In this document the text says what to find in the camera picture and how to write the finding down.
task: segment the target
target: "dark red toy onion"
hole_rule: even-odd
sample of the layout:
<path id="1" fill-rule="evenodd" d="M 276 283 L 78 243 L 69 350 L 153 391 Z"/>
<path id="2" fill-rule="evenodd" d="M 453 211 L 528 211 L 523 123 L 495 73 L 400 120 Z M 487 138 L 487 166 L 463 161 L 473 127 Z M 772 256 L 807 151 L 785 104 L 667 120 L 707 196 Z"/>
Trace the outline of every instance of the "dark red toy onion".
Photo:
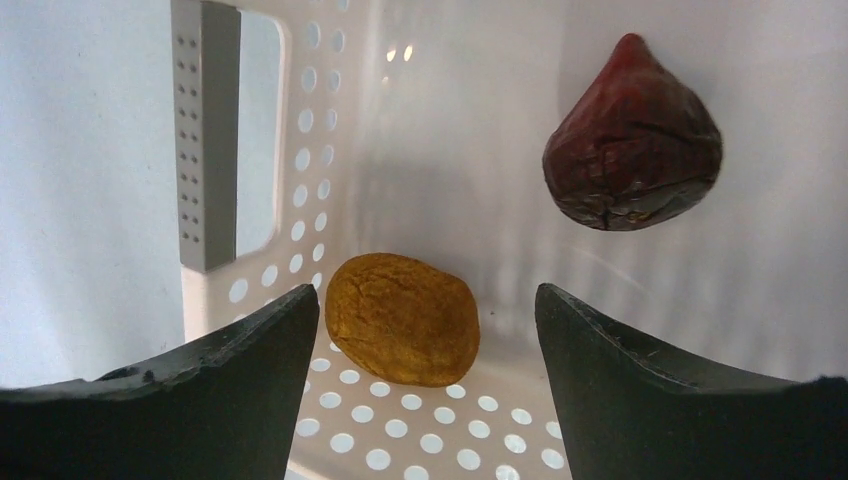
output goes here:
<path id="1" fill-rule="evenodd" d="M 542 163 L 565 215 L 628 231 L 695 206 L 721 160 L 721 133 L 704 104 L 629 33 L 548 140 Z"/>

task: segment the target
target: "brown potato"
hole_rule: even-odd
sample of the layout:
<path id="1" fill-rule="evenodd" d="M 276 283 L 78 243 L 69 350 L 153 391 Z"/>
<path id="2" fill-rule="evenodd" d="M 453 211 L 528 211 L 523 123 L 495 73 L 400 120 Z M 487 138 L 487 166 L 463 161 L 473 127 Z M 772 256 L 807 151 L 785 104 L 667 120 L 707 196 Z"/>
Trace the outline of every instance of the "brown potato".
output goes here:
<path id="1" fill-rule="evenodd" d="M 480 346 L 468 285 L 391 253 L 345 262 L 327 285 L 324 318 L 330 338 L 355 364 L 404 385 L 456 383 Z"/>

